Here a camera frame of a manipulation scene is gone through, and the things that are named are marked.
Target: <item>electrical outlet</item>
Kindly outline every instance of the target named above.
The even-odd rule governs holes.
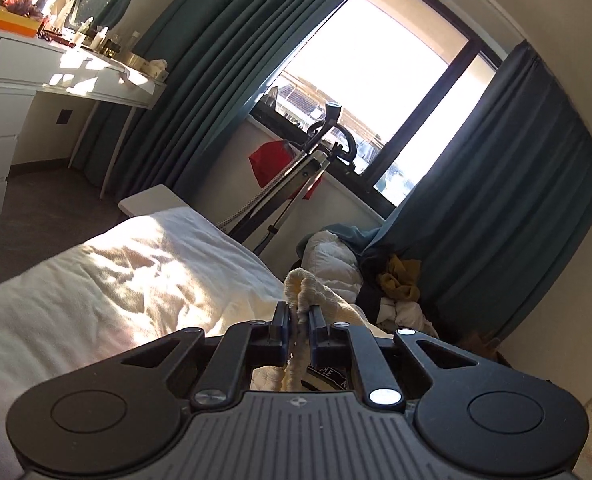
[[[71,114],[74,110],[61,110],[56,119],[56,124],[67,124],[70,122]]]

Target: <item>blue cloth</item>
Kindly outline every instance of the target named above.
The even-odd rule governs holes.
[[[423,308],[461,335],[502,338],[545,295],[591,224],[592,138],[524,42],[377,233],[331,229],[358,249],[366,279],[392,253],[419,259]]]
[[[135,115],[109,189],[122,198],[166,184],[189,202],[288,57],[344,1],[175,0],[136,50],[167,60],[167,89]],[[126,114],[99,107],[76,155],[97,186]]]

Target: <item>window sill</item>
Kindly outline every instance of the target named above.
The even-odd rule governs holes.
[[[304,131],[262,103],[256,105],[252,114],[247,116],[247,121],[273,140],[287,139],[301,143],[305,136]],[[383,224],[384,219],[394,210],[394,205],[376,189],[365,191],[359,177],[354,173],[350,174],[345,164],[340,161],[334,161],[329,165],[325,179],[379,224]]]

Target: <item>red bag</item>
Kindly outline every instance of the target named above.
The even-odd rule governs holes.
[[[260,187],[265,187],[269,182],[278,175],[281,170],[287,166],[295,155],[286,140],[273,140],[272,142],[266,142],[254,153],[249,155],[249,161],[254,171],[254,176],[258,181]],[[316,184],[305,195],[305,200],[308,200],[311,194],[316,189],[316,186],[320,183],[320,179],[316,181]],[[295,191],[290,198],[294,198],[298,191]]]

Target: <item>vanity desk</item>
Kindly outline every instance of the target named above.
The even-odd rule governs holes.
[[[0,30],[0,213],[16,139],[36,92],[96,100],[78,136],[72,160],[100,102],[132,107],[114,148],[102,197],[136,108],[153,107],[165,86],[133,68],[87,50]]]

